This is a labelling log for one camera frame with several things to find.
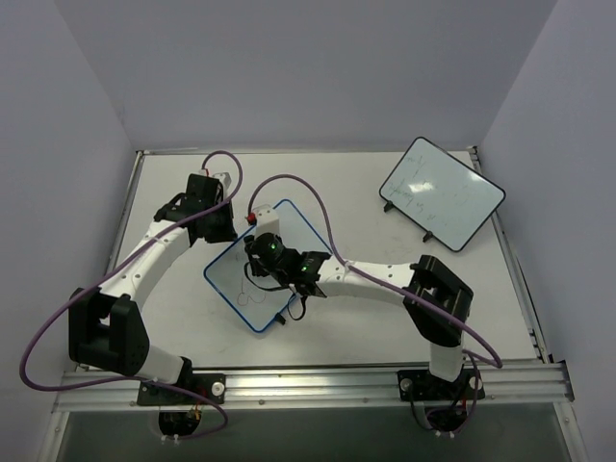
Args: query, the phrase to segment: black bracket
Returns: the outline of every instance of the black bracket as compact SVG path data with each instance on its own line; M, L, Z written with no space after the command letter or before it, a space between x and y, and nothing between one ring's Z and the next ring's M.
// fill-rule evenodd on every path
M400 399L415 401L452 401L454 399L473 399L475 388L469 381L475 371L463 370L453 382L435 377L427 370L398 371L398 390ZM485 398L483 384L480 383L477 399Z
M387 213L390 210L392 210L394 208L394 202L392 202L391 200L388 200L387 202L385 202L385 207L383 207L383 212Z
M427 233L425 233L425 236L423 236L422 241L424 243L427 243L433 237L434 237L434 234L432 234L432 231L428 231Z
M199 373L191 380L191 391L215 402L224 403L226 377L222 373ZM195 404L195 399L157 387L152 382L142 382L137 395L139 406L178 406Z

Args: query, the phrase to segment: cable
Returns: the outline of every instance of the cable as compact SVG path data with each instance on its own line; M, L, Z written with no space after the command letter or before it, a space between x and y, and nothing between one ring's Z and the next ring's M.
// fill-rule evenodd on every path
M248 275L248 268L250 268L250 262L246 262L244 265L244 277L248 280L250 284L252 284L257 289L260 289L264 292L278 292L285 291L289 289L289 286L277 286L277 287L261 287L256 282L254 282L250 276Z
M474 356L475 356L474 354L469 354L469 358L471 359L471 362L473 363L473 370L475 371L475 388L473 390L473 404L471 404L471 410L468 412L466 419L464 419L464 422L461 423L460 426L458 426L454 430L450 431L453 434L460 433L464 429L464 427L468 424L470 418L475 413L477 399L479 397L479 368L477 367L477 362ZM455 412L456 409L457 410L463 409L466 412L465 408L455 407L455 404L457 403L457 401L458 401L458 398L449 407L437 407L434 409L430 409L429 411L425 413L425 419L428 421L430 425L433 426L432 429L439 430L439 431L446 431L447 433L449 433L449 430L442 430L441 428L434 427L433 422L430 421L430 417L433 416L434 414L441 413L441 412Z
M98 379L98 380L91 380L91 381L87 381L87 382L82 382L82 383L75 383L75 384L71 384L71 385L59 385L59 386L50 386L50 385L40 385L36 382L34 382L33 380L30 379L30 377L28 376L28 373L26 371L26 367L28 365L28 359L30 358L30 355L32 354L33 349L35 348L35 346L37 345L37 343L39 342L40 338L44 335L44 333L47 331L47 329L49 329L49 327L51 327L51 325L65 312L68 310L68 308L70 308L74 303L76 303L77 301L79 301L81 298L83 298L85 295L89 294L90 292L94 291L97 287L99 287L101 284L107 282L109 279L111 279L112 277L114 277L116 274L118 274L120 271L124 270L126 267L128 267L129 265L131 265L135 260L137 260L141 255L143 255L143 253L150 248L154 243L156 243L158 240L160 240L164 235L166 235L167 233L169 233L170 231L179 228L180 226L183 226L186 223L189 223L195 219L199 219L199 218L203 218L206 217L209 214L212 214L213 212L215 212L216 210L224 207L226 204L228 204L231 199L233 199L233 197L238 193L238 191L240 190L240 187L242 186L242 182L244 180L244 171L242 170L242 165L240 164L240 161L238 160L237 157L235 157L233 154L231 154L230 152L227 151L214 151L211 154L209 154L205 160L203 161L203 165L202 168L205 168L205 165L207 164L207 162L214 156L217 155L225 155L227 157L230 157L231 160L233 160L233 162L235 162L237 168L238 168L238 185L236 186L236 188L229 194L229 196L224 199L223 201L221 201L219 204L215 205L214 207L208 209L208 210L204 210L203 212L199 212L198 214L194 214L190 217L186 217L184 219L181 219L175 223L173 223L171 226L168 226L167 228L165 228L163 231L161 231L160 233L158 233L156 236L154 236L153 238L151 238L147 243L145 243L144 245L142 245L141 247L139 247L137 250L135 250L135 252L133 252L126 260L124 260L119 266L117 266L115 269L113 269L111 272L108 272L102 279L100 279L99 281L95 282L94 284L86 287L83 291L81 291L79 294L75 295L74 297L72 297L69 301L67 301L64 305L62 305L56 312L54 312L49 319L42 325L42 327L37 331L37 333L34 335L34 337L32 338L32 340L28 343L28 345L26 346L23 355L21 356L21 361L19 362L19 377L21 378L21 381L29 388L32 388L33 390L37 390L40 392L65 392L68 390L77 390L80 388L84 388L84 387L91 387L93 385L100 385L103 383L111 383L111 382L118 382L120 380L138 380L138 381L148 381L147 379L143 379L140 377L124 377L124 376L119 376L119 377L110 377L110 378L102 378L102 379ZM224 412L224 410L218 406L216 403L214 403L213 401L202 397L201 395L198 395L196 393L190 392L188 390L184 390L182 388L179 387L175 387L173 385L167 385L165 383L160 383L160 382L153 382L153 381L149 381L150 384L155 385L157 387L160 388L165 388L167 390L170 390L172 392L175 393L181 393L184 394L188 397L191 398L196 398L199 401L203 401L207 404L209 404L210 406L214 407L216 410L219 411L219 413L221 414L221 416L224 419L224 422L214 428L211 428L209 430L206 430L205 432L199 433L199 436L203 436L209 433L213 433L215 431L219 431L223 428L226 427L227 423L228 423L228 416L226 415L226 413Z
M313 196L317 199L317 202L319 202L319 205L321 206L321 211L323 214L323 218L325 220L325 227L327 228L327 238L329 240L329 245L331 247L332 253L334 254L334 256L336 257L336 259L344 266L347 265L347 261L340 255L340 253L338 252L338 249L336 248L336 244L334 243L334 237L331 231L331 223L329 221L329 215L327 214L327 210L325 209L325 204L323 203L321 196L319 195L319 193L317 192L317 190L315 190L306 180L304 180L303 178L300 178L298 176L292 175L291 173L281 173L278 175L274 175L270 178L268 178L267 180L264 180L259 186L257 186L257 188L254 190L254 192L252 193L252 196L250 197L250 200L248 201L248 213L250 214L250 212L252 211L252 205L254 204L254 200L257 196L257 194L259 193L259 191L268 183L271 183L274 180L279 180L282 178L287 178L290 180L295 180L299 183L301 183L302 185L304 185L306 188L308 188L310 190L310 192L313 194ZM472 351L463 349L463 351L466 354L469 355L473 355L476 359L489 364L490 366L494 366L495 368L502 368L502 360L499 357L499 355L496 353L496 351L492 348L492 346L490 344L488 344L488 342L481 337L476 331L474 331L471 327L469 327L467 324L465 324L464 322L462 322L461 320L459 320L458 318L456 318L455 316L452 316L451 314L447 313L446 311L444 311L443 309L441 309L440 307L438 307L437 305L430 303L427 300L424 300L423 298L421 298L420 296L417 296L415 294L412 294L408 291L405 291L404 289L401 289L400 287L396 287L393 284L390 284L387 281L383 281L381 279L378 279L377 277L372 276L371 274L368 274L356 267L354 267L353 265L348 265L348 268L351 271L356 272L357 274L359 274L360 276L368 279L369 281L378 284L379 286L385 287L391 291L396 292L397 294L400 294L404 297L408 297L410 299L412 299L413 301L415 301L416 303L420 304L423 306L423 308L431 311L432 313L435 313L438 316L441 316L442 318L445 318L446 321L448 321L450 324L453 324L455 327L463 330L464 332L466 332L467 334L469 334L471 337L473 337L475 340L477 340L479 342L479 344L484 347L492 356L493 359L489 359L489 358L485 358L481 355L478 355L476 353L473 353Z
M287 313L289 313L289 318L291 318L293 321L301 321L304 319L304 316L306 316L306 297L303 296L300 299L300 304L301 304L301 313L299 314L299 316L296 318L295 316L293 316L291 314L291 300L293 299L293 297L295 296L295 294L291 295L289 297L289 299L287 300Z

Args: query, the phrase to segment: red connector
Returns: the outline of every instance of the red connector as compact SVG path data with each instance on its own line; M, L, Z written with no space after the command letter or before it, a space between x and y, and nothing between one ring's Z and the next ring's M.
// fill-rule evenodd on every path
M254 215L254 213L250 212L248 214L248 217L246 217L246 221L248 221L248 224L250 226L254 226L255 224L257 224L257 216Z

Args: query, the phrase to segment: metal frame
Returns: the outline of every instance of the metal frame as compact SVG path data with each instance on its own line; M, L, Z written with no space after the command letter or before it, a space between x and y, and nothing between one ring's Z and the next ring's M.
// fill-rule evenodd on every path
M302 409L408 406L400 400L397 372L425 370L399 364L364 368L216 370L226 375L224 408ZM480 367L486 399L479 405L568 402L572 396L567 370L561 364L506 364L501 370ZM63 385L111 377L108 372L73 372ZM135 404L140 384L119 381L59 394L56 412L189 410L190 406L141 407Z
M398 149L379 150L396 151ZM316 149L234 149L240 154L255 153L308 153ZM319 152L367 152L366 149L322 149ZM474 146L459 151L471 153L474 167L481 172L481 165ZM206 149L169 149L161 151L139 151L131 173L130 182L115 242L110 255L108 270L115 267L124 232L130 217L133 201L139 184L145 156L194 154L210 152ZM581 440L571 400L573 391L564 364L551 364L549 352L541 332L522 270L502 229L498 214L492 218L499 237L500 247L509 269L514 290L529 329L529 335L536 339L538 357L543 360L510 361L503 369L480 367L486 399L479 406L491 404L512 404L549 402L563 433L565 444L573 461L586 462L586 452ZM227 388L225 409L302 409L302 408L348 408L407 406L399 399L397 371L424 370L426 365L394 364L365 367L335 367L320 369L251 369L228 370L225 373ZM111 376L108 372L67 372L63 384L77 383L95 378ZM70 412L127 412L152 410L186 410L190 406L140 407L136 405L139 383L119 381L71 392L58 394L54 404L51 422L43 441L38 460L56 460L64 429Z
M475 169L482 174L483 171L481 169L481 162L477 157L476 148L474 148L474 150L475 152L471 152L473 167L475 167ZM539 319L537 318L537 313L534 305L532 304L532 298L528 292L528 287L526 286L522 268L520 267L518 259L515 256L511 243L507 239L507 235L502 227L501 217L498 212L495 212L492 215L492 225L494 226L497 233L497 238L499 239L500 250L502 251L502 256L504 257L507 269L509 270L509 277L511 277L513 289L516 293L516 297L518 298L520 308L522 309L522 315L524 316L526 326L528 327L528 334L531 339L534 340L533 343L535 344L537 356L541 358L544 363L550 363L550 352L546 345L546 341L541 330L541 325L539 324Z

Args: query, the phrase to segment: whiteboard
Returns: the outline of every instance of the whiteboard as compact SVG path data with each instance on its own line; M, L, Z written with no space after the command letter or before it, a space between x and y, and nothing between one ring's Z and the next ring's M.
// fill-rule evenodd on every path
M413 141L379 193L456 252L505 197L501 188L425 138Z
M452 154L466 165L472 164L468 152ZM454 253L436 240L423 243L424 231L403 214L383 216L382 199L376 191L401 155L400 151L240 154L244 184L233 199L235 229L238 234L248 229L244 218L248 199L263 180L280 172L301 176L321 194L344 257L403 263L415 262L423 254L434 255L475 292L467 324L503 359L536 358L490 220L464 250ZM120 260L143 237L161 204L186 188L188 175L200 169L203 157L186 152L144 157L128 222L120 233ZM216 157L208 167L210 171L229 171L233 181L237 178L228 159ZM326 236L319 204L298 183L270 183L255 204L276 204L283 198L291 199L317 232ZM265 332L255 333L203 277L203 269L227 246L199 240L167 270L141 311L151 345L190 358L200 368L428 361L429 344L406 310L363 298L310 297L303 320L286 325L275 322ZM465 346L481 352L468 336Z
M281 200L273 207L279 218L280 236L287 248L296 248L300 253L307 250L330 252L315 228L301 214L294 203ZM206 267L203 275L222 299L255 332L265 331L287 306L293 310L295 296L290 289L266 292L251 284L244 275L248 256L244 250L244 237L254 234L250 226L234 243L225 248L214 261ZM278 287L271 276L254 277L253 281L261 287ZM300 308L293 316L297 318Z

